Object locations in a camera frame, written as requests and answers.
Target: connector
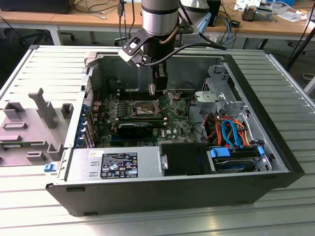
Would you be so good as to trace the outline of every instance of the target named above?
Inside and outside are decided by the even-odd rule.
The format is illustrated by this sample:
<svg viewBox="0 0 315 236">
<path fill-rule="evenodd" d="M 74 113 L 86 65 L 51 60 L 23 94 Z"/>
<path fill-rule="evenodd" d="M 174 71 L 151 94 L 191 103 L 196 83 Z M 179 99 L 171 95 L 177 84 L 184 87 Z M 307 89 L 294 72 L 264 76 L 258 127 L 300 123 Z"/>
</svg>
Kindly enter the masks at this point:
<svg viewBox="0 0 315 236">
<path fill-rule="evenodd" d="M 118 0 L 118 7 L 117 7 L 117 14 L 119 17 L 122 17 L 124 14 L 124 7 L 123 7 L 124 2 L 121 0 Z"/>
</svg>

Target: blue cable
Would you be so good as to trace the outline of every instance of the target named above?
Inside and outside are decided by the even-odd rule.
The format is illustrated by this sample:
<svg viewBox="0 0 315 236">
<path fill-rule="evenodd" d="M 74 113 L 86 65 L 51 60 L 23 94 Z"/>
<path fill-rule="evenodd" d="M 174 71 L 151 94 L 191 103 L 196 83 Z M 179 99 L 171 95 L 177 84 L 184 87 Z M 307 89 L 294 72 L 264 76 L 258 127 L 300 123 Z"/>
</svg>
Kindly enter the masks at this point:
<svg viewBox="0 0 315 236">
<path fill-rule="evenodd" d="M 230 40 L 230 35 L 231 35 L 231 26 L 228 23 L 228 20 L 226 18 L 224 18 L 226 24 L 227 24 L 227 28 L 228 28 L 228 35 L 227 35 L 227 41 L 225 42 L 225 45 L 227 46 L 229 40 Z"/>
<path fill-rule="evenodd" d="M 233 135 L 234 135 L 234 139 L 235 139 L 236 146 L 239 146 L 239 147 L 242 146 L 241 140 L 239 139 L 239 137 L 238 137 L 238 135 L 237 135 L 237 128 L 236 128 L 235 124 L 233 123 L 233 121 L 228 120 L 228 119 L 226 119 L 225 121 L 223 121 L 222 127 L 221 127 L 222 136 L 223 136 L 224 140 L 225 140 L 228 144 L 230 144 L 231 148 L 234 147 L 234 144 L 227 138 L 226 133 L 225 133 L 225 125 L 226 125 L 227 123 L 230 123 L 231 126 L 232 126 L 232 130 L 233 130 Z"/>
</svg>

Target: electronic device on desk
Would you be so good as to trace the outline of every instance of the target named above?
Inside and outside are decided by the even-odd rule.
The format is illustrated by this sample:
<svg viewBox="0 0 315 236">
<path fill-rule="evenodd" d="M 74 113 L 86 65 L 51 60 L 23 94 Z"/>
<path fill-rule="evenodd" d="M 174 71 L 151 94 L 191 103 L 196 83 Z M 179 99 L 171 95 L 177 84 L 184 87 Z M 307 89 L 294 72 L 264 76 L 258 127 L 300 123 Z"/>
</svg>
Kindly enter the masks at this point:
<svg viewBox="0 0 315 236">
<path fill-rule="evenodd" d="M 246 5 L 243 13 L 243 21 L 271 21 L 273 16 L 272 10 L 263 6 L 248 6 Z"/>
<path fill-rule="evenodd" d="M 0 0 L 0 9 L 68 14 L 74 2 L 75 0 Z"/>
<path fill-rule="evenodd" d="M 209 5 L 209 12 L 211 13 L 211 18 L 208 23 L 208 26 L 213 27 L 215 26 L 217 21 L 221 0 L 207 0 L 207 3 Z"/>
</svg>

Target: white paper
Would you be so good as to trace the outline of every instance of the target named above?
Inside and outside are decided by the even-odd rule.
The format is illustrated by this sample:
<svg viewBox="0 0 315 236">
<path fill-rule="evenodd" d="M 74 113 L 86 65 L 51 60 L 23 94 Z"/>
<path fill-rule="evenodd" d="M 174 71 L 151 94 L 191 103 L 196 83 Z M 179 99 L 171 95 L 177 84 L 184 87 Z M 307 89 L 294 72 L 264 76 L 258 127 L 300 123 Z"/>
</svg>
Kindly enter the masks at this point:
<svg viewBox="0 0 315 236">
<path fill-rule="evenodd" d="M 285 13 L 282 13 L 280 15 L 277 15 L 287 21 L 291 21 L 291 22 L 297 22 L 301 19 L 301 16 L 293 13 L 293 12 L 290 12 L 290 11 L 287 11 Z"/>
<path fill-rule="evenodd" d="M 260 6 L 261 0 L 237 0 L 234 6 L 234 10 L 244 11 L 246 5 L 248 6 Z"/>
</svg>

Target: slotted metal table surface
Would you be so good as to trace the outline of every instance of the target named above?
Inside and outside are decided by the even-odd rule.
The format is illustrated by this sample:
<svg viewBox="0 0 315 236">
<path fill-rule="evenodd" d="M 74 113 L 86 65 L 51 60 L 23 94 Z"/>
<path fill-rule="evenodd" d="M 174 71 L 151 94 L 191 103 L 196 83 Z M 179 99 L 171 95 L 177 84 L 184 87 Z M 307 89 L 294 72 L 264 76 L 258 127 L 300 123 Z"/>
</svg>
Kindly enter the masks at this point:
<svg viewBox="0 0 315 236">
<path fill-rule="evenodd" d="M 55 108 L 74 102 L 86 73 L 88 51 L 108 47 L 40 46 L 28 50 L 0 92 L 7 101 L 35 108 L 28 93 L 44 89 Z M 0 168 L 0 235 L 314 235 L 315 106 L 272 55 L 255 50 L 231 54 L 306 174 L 289 188 L 274 190 L 253 205 L 73 217 L 45 190 L 55 175 L 43 166 Z"/>
</svg>

